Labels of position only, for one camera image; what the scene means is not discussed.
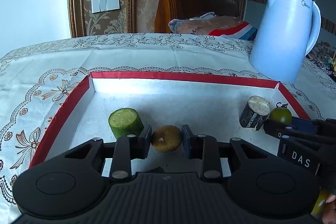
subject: human hand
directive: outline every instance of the human hand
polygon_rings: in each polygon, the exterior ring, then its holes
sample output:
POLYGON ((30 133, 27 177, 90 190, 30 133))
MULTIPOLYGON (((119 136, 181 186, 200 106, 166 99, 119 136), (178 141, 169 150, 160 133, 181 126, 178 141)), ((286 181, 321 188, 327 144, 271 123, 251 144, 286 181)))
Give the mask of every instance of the human hand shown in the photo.
POLYGON ((327 206, 322 217, 324 224, 336 224, 336 196, 329 195, 326 200, 327 206))

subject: pillow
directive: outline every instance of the pillow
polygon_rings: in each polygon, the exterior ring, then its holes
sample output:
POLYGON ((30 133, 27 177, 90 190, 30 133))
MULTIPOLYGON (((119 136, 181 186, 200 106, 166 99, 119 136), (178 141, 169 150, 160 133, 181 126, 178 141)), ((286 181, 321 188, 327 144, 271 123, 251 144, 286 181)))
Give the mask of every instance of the pillow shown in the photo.
POLYGON ((216 15, 215 15, 215 12, 208 12, 200 17, 192 17, 190 18, 190 20, 202 20, 202 19, 210 19, 210 18, 214 18, 216 15))
POLYGON ((255 39, 258 31, 240 17, 231 16, 214 16, 206 20, 173 19, 168 25, 173 33, 223 36, 250 41, 255 39))

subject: brown round fruit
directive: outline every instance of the brown round fruit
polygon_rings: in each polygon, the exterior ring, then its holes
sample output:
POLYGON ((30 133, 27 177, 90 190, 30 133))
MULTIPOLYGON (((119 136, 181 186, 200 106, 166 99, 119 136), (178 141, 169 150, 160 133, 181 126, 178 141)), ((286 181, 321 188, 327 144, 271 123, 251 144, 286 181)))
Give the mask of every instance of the brown round fruit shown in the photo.
POLYGON ((181 130, 175 126, 163 126, 152 134, 152 146, 160 152, 176 150, 182 142, 181 130))

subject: screw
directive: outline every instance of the screw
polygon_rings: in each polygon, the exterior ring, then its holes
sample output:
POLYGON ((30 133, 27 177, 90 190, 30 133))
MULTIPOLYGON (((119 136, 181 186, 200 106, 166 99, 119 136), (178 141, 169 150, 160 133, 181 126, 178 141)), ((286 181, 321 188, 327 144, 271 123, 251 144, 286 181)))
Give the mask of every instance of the screw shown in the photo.
POLYGON ((112 178, 114 179, 125 179, 126 177, 128 177, 128 173, 123 170, 114 171, 112 173, 112 178))
POLYGON ((216 170, 208 170, 208 171, 205 171, 203 175, 207 179, 216 179, 216 178, 219 178, 221 176, 221 173, 219 173, 216 170))

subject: green cucumber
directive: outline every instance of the green cucumber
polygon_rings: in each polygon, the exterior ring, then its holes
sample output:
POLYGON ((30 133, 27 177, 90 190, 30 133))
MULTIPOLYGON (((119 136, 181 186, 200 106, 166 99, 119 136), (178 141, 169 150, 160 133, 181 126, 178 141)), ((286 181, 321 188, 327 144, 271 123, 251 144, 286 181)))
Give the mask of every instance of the green cucumber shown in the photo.
POLYGON ((129 134, 139 136, 143 130, 139 114, 132 108, 120 108, 112 112, 109 125, 116 139, 129 134))

